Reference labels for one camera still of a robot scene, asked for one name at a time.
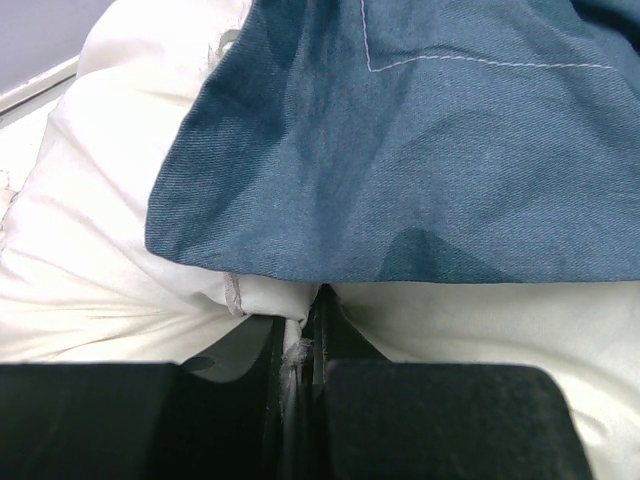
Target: blue denim fabric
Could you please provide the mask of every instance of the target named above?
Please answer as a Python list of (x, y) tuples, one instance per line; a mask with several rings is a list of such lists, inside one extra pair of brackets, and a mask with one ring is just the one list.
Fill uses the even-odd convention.
[(640, 2), (256, 0), (147, 248), (313, 282), (640, 279)]

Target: blue cloth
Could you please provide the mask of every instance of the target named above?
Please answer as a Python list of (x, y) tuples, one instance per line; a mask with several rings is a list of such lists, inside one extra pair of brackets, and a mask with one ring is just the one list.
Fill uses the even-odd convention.
[(640, 279), (638, 0), (256, 0), (147, 248), (313, 282)]

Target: black object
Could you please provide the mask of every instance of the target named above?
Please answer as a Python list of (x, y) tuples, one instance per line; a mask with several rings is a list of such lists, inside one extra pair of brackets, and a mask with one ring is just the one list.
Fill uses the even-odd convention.
[(543, 372), (393, 364), (323, 288), (175, 365), (0, 366), (0, 479), (592, 480)]
[(186, 363), (197, 375), (176, 365), (1, 366), (0, 478), (273, 478), (283, 328), (251, 317)]

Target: gray wall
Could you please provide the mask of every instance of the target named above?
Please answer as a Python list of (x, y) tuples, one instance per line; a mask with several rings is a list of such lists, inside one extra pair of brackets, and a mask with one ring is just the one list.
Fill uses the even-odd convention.
[(114, 0), (0, 0), (0, 93), (69, 60)]

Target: white fabric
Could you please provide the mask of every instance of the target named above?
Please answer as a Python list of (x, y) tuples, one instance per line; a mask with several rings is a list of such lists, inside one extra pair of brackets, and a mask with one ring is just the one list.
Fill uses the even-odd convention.
[(230, 307), (306, 318), (312, 286), (240, 277), (228, 306), (223, 273), (144, 248), (160, 166), (249, 7), (119, 0), (92, 30), (4, 220), (0, 361), (181, 362), (238, 325)]
[(640, 479), (640, 283), (334, 288), (354, 325), (392, 360), (546, 370), (597, 478)]

